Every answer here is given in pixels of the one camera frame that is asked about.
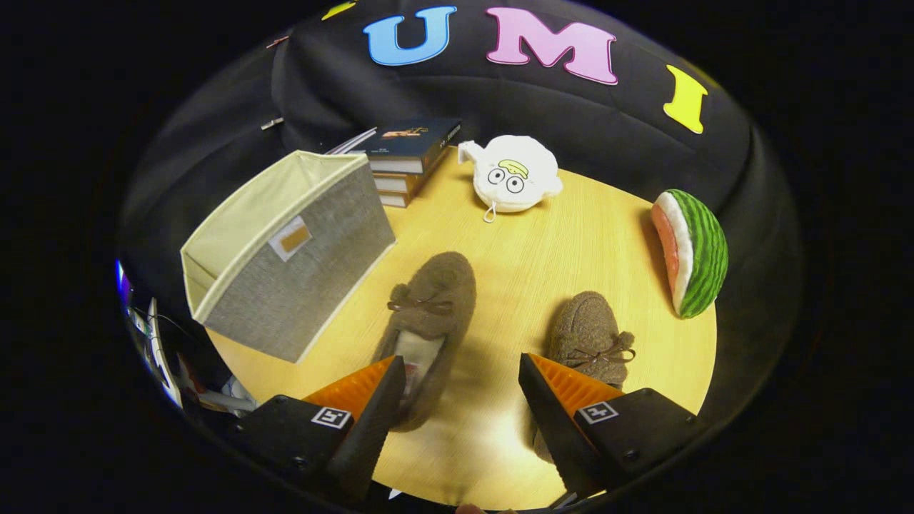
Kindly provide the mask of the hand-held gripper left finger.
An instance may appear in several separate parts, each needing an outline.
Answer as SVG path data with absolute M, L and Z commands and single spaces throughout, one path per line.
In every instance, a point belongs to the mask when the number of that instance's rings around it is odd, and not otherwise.
M 304 397 L 275 395 L 228 430 L 246 458 L 329 500 L 363 500 L 406 383 L 391 356 Z

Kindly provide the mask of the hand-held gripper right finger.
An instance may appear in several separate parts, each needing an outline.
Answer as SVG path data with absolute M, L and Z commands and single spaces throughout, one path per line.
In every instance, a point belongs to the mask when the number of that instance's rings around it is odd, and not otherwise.
M 653 388 L 622 393 L 552 359 L 521 355 L 518 382 L 568 492 L 612 491 L 700 435 L 700 418 Z

